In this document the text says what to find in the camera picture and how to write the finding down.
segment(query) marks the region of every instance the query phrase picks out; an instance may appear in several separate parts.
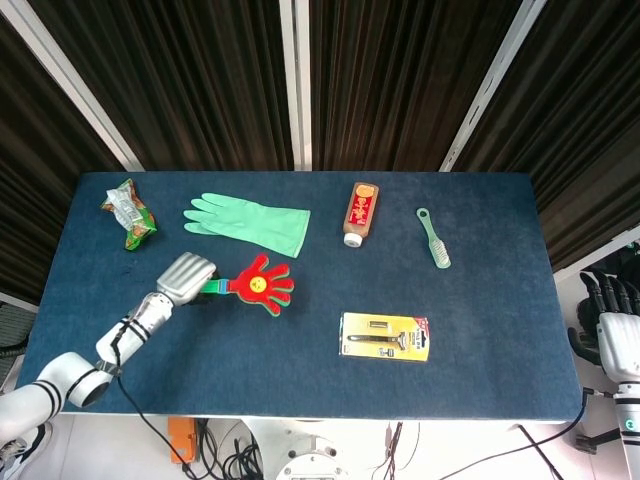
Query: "table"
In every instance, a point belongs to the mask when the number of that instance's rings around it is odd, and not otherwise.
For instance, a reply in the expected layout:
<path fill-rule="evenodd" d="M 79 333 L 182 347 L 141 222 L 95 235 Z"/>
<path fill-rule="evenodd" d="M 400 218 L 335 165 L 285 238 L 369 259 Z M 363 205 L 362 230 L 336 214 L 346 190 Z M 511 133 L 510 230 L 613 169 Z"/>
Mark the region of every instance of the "table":
<path fill-rule="evenodd" d="M 125 231 L 100 210 L 132 178 L 159 231 L 125 251 Z M 342 243 L 355 181 L 380 186 L 372 232 Z M 278 318 L 234 296 L 174 310 L 125 366 L 147 413 L 353 419 L 566 421 L 580 388 L 530 181 L 522 174 L 391 172 L 91 173 L 78 183 L 26 354 L 20 384 L 55 356 L 93 362 L 95 342 L 184 251 L 223 277 L 262 247 L 183 229 L 203 192 L 311 210 L 292 303 Z M 432 213 L 452 266 L 438 270 L 415 216 Z M 342 312 L 427 316 L 427 363 L 338 355 Z M 66 411 L 76 411 L 67 404 Z M 113 386 L 89 411 L 133 413 Z"/>

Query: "green rubber glove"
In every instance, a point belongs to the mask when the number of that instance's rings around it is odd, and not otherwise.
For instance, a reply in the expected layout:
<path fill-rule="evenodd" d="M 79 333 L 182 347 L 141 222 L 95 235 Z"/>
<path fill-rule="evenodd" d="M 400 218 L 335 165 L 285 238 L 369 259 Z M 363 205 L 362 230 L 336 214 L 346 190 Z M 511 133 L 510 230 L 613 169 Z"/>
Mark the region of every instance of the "green rubber glove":
<path fill-rule="evenodd" d="M 191 200 L 198 210 L 185 210 L 185 230 L 255 243 L 297 258 L 309 225 L 309 210 L 265 207 L 241 198 L 203 193 Z"/>

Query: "orange object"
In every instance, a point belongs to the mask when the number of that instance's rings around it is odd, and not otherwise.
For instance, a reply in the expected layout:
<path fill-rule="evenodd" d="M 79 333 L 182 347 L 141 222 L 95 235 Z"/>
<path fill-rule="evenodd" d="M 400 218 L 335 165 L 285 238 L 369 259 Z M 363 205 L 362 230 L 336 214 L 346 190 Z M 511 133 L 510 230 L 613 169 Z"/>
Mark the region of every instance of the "orange object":
<path fill-rule="evenodd" d="M 196 420 L 189 417 L 169 417 L 169 439 L 186 463 L 196 460 Z M 171 452 L 172 463 L 182 463 Z"/>
<path fill-rule="evenodd" d="M 353 186 L 349 208 L 342 225 L 346 246 L 357 248 L 362 245 L 364 237 L 369 235 L 379 191 L 376 185 L 368 183 L 357 182 Z"/>

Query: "bottle cap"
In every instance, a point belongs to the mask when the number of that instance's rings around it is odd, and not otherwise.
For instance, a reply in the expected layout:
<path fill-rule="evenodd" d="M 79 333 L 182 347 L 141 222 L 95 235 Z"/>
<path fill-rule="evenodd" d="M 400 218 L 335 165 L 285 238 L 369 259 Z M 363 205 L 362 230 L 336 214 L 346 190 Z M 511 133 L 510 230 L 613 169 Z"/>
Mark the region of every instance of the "bottle cap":
<path fill-rule="evenodd" d="M 362 237 L 357 233 L 345 233 L 344 244 L 347 247 L 358 248 L 362 245 Z"/>

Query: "green hair comb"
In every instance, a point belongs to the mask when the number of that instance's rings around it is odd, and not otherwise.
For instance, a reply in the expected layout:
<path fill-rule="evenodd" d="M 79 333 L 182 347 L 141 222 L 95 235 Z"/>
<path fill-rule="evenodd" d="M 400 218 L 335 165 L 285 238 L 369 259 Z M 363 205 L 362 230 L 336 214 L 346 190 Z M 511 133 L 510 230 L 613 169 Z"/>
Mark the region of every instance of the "green hair comb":
<path fill-rule="evenodd" d="M 431 216 L 429 215 L 429 210 L 426 208 L 419 208 L 416 210 L 416 215 L 422 223 L 422 226 L 427 232 L 427 236 L 429 237 L 429 250 L 431 250 L 431 255 L 433 256 L 433 260 L 436 262 L 436 267 L 438 268 L 449 268 L 451 266 L 451 260 L 449 259 L 449 254 L 447 253 L 447 249 L 444 246 L 444 242 L 438 238 L 435 230 L 433 229 L 433 225 L 431 225 Z"/>

